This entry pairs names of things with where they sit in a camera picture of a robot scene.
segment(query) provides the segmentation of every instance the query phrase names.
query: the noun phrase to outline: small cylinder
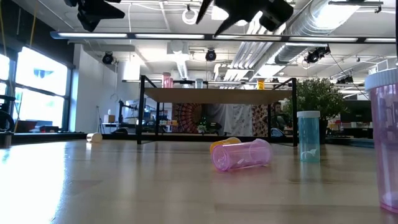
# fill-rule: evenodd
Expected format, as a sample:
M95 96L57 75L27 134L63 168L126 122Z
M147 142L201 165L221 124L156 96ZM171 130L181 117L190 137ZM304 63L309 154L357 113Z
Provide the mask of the small cylinder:
M380 206L398 213L398 69L365 79L372 107Z
M0 148L9 148L14 134L10 132L0 133Z
M203 88L203 79L197 78L195 80L195 88Z
M230 137L222 141L213 142L210 146L210 154L213 152L213 149L216 146L225 145L225 144L239 144L239 143L241 143L241 140L239 140L236 137Z
M264 79L263 78L258 78L257 79L257 89L258 90L265 90L266 86L264 84Z
M102 141L102 134L101 133L91 133L87 134L87 141L91 143L98 143Z
M271 145L262 139L240 144L214 147L211 160L218 171L228 171L243 167L263 166L272 158Z
M319 111L299 111L298 141L300 143L300 160L304 162L320 161L319 144Z

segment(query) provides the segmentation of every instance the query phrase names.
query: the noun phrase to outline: black metal frame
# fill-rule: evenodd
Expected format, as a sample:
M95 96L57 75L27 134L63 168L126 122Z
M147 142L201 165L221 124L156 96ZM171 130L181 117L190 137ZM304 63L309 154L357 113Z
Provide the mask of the black metal frame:
M229 136L176 136L176 135L159 135L159 113L160 113L160 103L156 102L156 124L155 124L155 135L151 136L143 136L142 135L142 120L144 116L144 97L145 97L145 84L146 81L157 88L157 86L145 75L141 75L140 79L140 94L139 94L139 108L138 108L138 125L136 128L135 136L120 136L121 139L131 139L137 140L138 144L142 144L142 141L219 141L228 138ZM292 101L293 101L293 139L291 138L271 138L271 106L268 105L268 135L267 137L261 138L265 139L269 142L284 142L291 143L293 142L293 146L297 146L297 89L296 89L296 78L290 78L286 82L278 84L274 87L278 89L281 86L288 85L292 87ZM257 137L238 137L243 141L252 141Z
M282 42L282 43L311 43L311 44L395 44L394 41L391 41L390 39L395 39L395 37L377 37L380 39L380 41L376 40L368 40L374 37L371 36L325 36L325 35L316 35L316 36L306 36L306 40L302 39L303 36L299 35L247 35L247 34L242 34L238 35L237 34L222 34L223 38L215 37L214 34L192 34L192 33L167 33L167 35L174 35L175 37L156 37L157 35L165 35L165 33L160 33L160 32L151 32L151 33L133 33L133 32L127 32L124 33L125 35L122 35L120 37L98 37L95 36L95 32L92 33L92 37L80 37L80 38L73 38L73 37L65 37L65 36L60 36L59 33L67 34L67 33L76 33L76 32L59 32L59 31L52 31L50 32L50 35L53 39L114 39L114 40L188 40L188 41L194 41L194 40L200 40L200 41L238 41L238 42ZM99 32L100 34L115 34L112 32ZM320 38L329 38L328 40L320 40Z
M292 118L293 118L293 146L297 146L297 143L299 142L299 139L297 137L297 79L296 78L290 78L288 80L286 80L285 82L275 86L273 88L273 90L276 90L278 88L280 88L281 86L287 85L292 87L292 104L293 104L293 114L292 114ZM271 131L271 107L270 105L268 105L268 131Z

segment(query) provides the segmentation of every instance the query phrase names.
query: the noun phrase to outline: ceiling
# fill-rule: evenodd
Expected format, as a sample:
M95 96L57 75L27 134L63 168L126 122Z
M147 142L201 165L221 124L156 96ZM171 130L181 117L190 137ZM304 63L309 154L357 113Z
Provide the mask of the ceiling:
M33 14L36 7L32 0L14 0L25 10ZM182 21L182 12L185 5L170 5L164 2L165 15L161 10L161 5L157 3L138 4L113 4L126 13L124 19L101 21L96 32L173 32L173 33L214 33L221 21L211 20L211 10L199 25L188 25ZM296 0L295 13L304 7L308 0ZM198 9L199 4L193 2L192 9ZM375 14L376 7L362 7L355 12L342 26L332 32L331 35L371 35L393 37L395 36L395 1L386 0L382 6L382 12ZM80 22L76 18L77 8L68 7L63 0L39 0L37 3L37 17L59 31L83 31ZM245 34L248 25L232 26L226 33ZM104 52L97 51L106 45L134 45L136 52L142 56L146 62L141 67L142 73L162 73L177 70L175 62L165 61L168 40L91 40L90 45L96 54L103 55ZM189 41L190 60L187 61L189 71L213 71L216 63L228 63L239 49L239 42L208 42L208 41ZM205 62L207 48L214 48L217 53L216 62ZM393 45L355 45L355 44L331 44L332 55L339 63L339 66L346 70L356 67L353 77L356 82L363 82L368 69L375 66L376 62L386 59L386 56L395 56L396 51ZM115 52L119 60L128 60L130 52ZM307 68L307 64L302 62L303 57L297 58L292 64L283 69L281 79L288 77L330 77L341 72L341 68L336 66L335 61L327 56L317 64Z

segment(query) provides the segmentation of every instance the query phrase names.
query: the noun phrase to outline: pink plastic cup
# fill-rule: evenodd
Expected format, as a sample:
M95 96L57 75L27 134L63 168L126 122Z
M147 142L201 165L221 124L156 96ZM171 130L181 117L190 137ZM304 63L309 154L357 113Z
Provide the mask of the pink plastic cup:
M398 70L365 79L372 104L380 206L398 213Z
M211 153L211 161L218 171L267 165L272 158L271 145L262 139L239 144L219 145Z
M169 72L162 74L162 88L173 88L173 78Z

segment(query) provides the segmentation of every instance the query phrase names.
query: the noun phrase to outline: shelf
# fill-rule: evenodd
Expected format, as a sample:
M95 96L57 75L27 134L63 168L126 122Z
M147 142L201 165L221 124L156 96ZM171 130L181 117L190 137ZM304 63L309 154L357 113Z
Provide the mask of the shelf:
M159 103L231 103L267 105L290 97L292 95L292 91L146 88L145 94Z

